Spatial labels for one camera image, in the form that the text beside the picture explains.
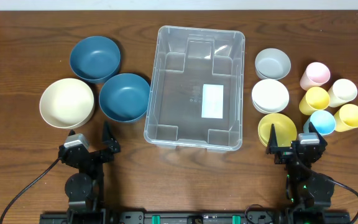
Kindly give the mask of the large cream bowl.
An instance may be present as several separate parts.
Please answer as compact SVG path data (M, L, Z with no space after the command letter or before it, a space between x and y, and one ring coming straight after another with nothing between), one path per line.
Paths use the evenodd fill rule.
M39 111L43 120L55 128L75 129L87 123L95 108L89 85L75 78L57 80L43 92Z

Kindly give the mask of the dark blue bowl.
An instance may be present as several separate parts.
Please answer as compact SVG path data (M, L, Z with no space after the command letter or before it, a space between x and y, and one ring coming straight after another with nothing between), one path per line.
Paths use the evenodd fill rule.
M84 81L105 83L119 73L121 51L115 41L92 36L79 41L71 51L70 67Z
M101 88L99 105L110 119L122 123L137 121L147 112L150 84L141 76L122 73Z

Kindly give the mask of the small yellow bowl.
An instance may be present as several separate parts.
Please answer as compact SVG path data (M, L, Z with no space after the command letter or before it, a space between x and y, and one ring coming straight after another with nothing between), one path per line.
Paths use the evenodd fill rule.
M275 126L279 147L290 146L291 142L296 139L297 131L294 122L284 114L271 113L260 120L257 129L259 140L264 146L267 146L269 142L271 125Z

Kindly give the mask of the light blue plastic cup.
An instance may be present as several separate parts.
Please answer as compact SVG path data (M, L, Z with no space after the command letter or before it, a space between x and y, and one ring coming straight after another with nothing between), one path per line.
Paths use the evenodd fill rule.
M320 135L325 136L331 134L336 128L336 120L334 116L325 110L315 111L303 126L303 131L308 133L308 124L312 122Z

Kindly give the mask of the small white bowl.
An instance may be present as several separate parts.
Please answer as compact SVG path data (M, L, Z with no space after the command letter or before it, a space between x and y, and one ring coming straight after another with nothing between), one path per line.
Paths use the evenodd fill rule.
M281 112L290 100L285 85L272 79L257 82L252 89L251 98L254 108L263 114Z

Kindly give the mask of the small grey bowl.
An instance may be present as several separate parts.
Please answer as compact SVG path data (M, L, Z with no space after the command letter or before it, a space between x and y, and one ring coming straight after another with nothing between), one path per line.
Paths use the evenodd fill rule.
M255 58L255 72L260 79L280 80L291 70L289 56L275 48L260 51Z

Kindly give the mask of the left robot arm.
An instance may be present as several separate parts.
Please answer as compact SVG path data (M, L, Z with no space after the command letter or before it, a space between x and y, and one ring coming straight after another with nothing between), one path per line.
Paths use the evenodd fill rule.
M58 158L62 163L78 169L65 184L69 211L77 214L96 213L104 201L103 164L114 160L121 147L114 137L110 124L103 124L102 143L105 149L90 152L90 144L84 134L69 132L59 146Z

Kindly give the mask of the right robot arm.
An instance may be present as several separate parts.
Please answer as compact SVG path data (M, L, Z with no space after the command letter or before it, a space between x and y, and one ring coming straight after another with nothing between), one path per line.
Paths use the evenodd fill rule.
M305 221L306 217L323 219L323 210L331 206L334 184L329 177L311 170L327 145L310 123L307 133L299 134L289 146L279 146L275 126L271 125L266 153L273 154L274 163L284 164L288 172L286 197L293 206L284 210L287 223Z

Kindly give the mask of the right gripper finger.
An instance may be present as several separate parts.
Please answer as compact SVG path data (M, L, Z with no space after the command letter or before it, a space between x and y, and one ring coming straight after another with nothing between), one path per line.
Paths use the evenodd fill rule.
M317 133L319 134L319 131L316 129L316 127L314 126L314 124L310 121L308 124L308 131L310 133Z
M275 131L275 125L272 124L270 128L270 137L266 147L266 154L275 154L278 152L277 135Z

